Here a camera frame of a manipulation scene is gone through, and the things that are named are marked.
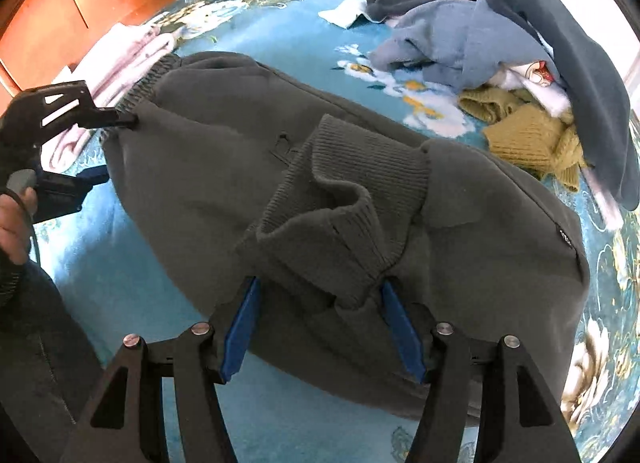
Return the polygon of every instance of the human hand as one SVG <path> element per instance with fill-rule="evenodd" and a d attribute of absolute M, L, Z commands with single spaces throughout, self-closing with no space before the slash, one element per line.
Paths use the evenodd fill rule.
<path fill-rule="evenodd" d="M 33 216 L 38 208 L 38 197 L 33 188 L 21 195 L 22 202 Z M 24 212 L 11 196 L 0 196 L 0 249 L 14 265 L 23 265 L 29 259 L 31 228 Z"/>

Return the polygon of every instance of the bedsheet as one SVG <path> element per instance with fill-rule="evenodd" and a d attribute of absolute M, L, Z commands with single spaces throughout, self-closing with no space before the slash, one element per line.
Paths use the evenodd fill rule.
<path fill-rule="evenodd" d="M 426 136 L 486 148 L 484 124 L 457 109 L 450 88 L 423 82 L 418 71 L 371 67 L 367 52 L 388 37 L 387 26 L 357 21 L 343 30 L 318 17 L 341 1 L 177 0 L 154 20 L 163 31 L 180 28 L 180 55 L 246 53 Z M 103 162 L 94 137 L 71 172 Z M 590 262 L 590 298 L 562 407 L 583 461 L 597 461 L 640 399 L 640 212 L 623 213 L 623 229 L 608 233 L 584 182 L 575 195 L 554 180 L 545 184 L 580 215 Z M 42 224 L 38 236 L 45 269 L 104 362 L 129 332 L 155 341 L 201 319 L 168 280 L 110 184 L 95 188 L 81 213 Z M 240 461 L 401 463 L 416 428 L 325 395 L 252 355 L 218 392 Z M 165 400 L 170 451 L 180 461 L 172 394 Z M 244 415 L 248 409 L 251 418 Z M 461 463 L 473 461 L 475 434 L 465 434 Z"/>

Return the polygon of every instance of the dark pants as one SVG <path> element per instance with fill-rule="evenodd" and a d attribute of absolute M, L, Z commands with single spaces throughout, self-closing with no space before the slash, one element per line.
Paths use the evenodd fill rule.
<path fill-rule="evenodd" d="M 27 266 L 0 309 L 0 461 L 32 461 L 17 432 L 42 463 L 57 463 L 101 372 L 55 284 Z"/>

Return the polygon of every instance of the silver bolt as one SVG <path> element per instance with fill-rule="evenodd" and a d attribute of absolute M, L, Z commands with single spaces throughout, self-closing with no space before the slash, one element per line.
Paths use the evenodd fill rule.
<path fill-rule="evenodd" d="M 510 347 L 510 348 L 520 347 L 520 339 L 514 335 L 507 335 L 504 338 L 504 343 L 507 345 L 507 347 Z"/>
<path fill-rule="evenodd" d="M 448 322 L 440 322 L 436 326 L 436 331 L 441 335 L 451 335 L 453 333 L 453 326 Z"/>
<path fill-rule="evenodd" d="M 198 322 L 191 326 L 191 333 L 194 335 L 206 335 L 209 333 L 211 326 L 208 322 Z"/>
<path fill-rule="evenodd" d="M 135 333 L 129 333 L 126 337 L 122 339 L 122 343 L 127 348 L 134 348 L 138 344 L 140 344 L 140 335 L 136 335 Z"/>

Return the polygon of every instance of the pink folded towel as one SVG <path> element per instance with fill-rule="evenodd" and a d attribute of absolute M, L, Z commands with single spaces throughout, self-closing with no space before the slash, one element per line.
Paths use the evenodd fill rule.
<path fill-rule="evenodd" d="M 67 66 L 51 82 L 84 80 L 98 107 L 113 107 L 159 58 L 173 51 L 175 37 L 159 35 L 156 26 L 125 26 L 117 23 L 80 61 L 72 72 Z M 49 123 L 75 104 L 69 104 L 43 120 Z M 78 126 L 49 140 L 42 147 L 44 170 L 63 172 L 78 159 L 91 133 Z"/>

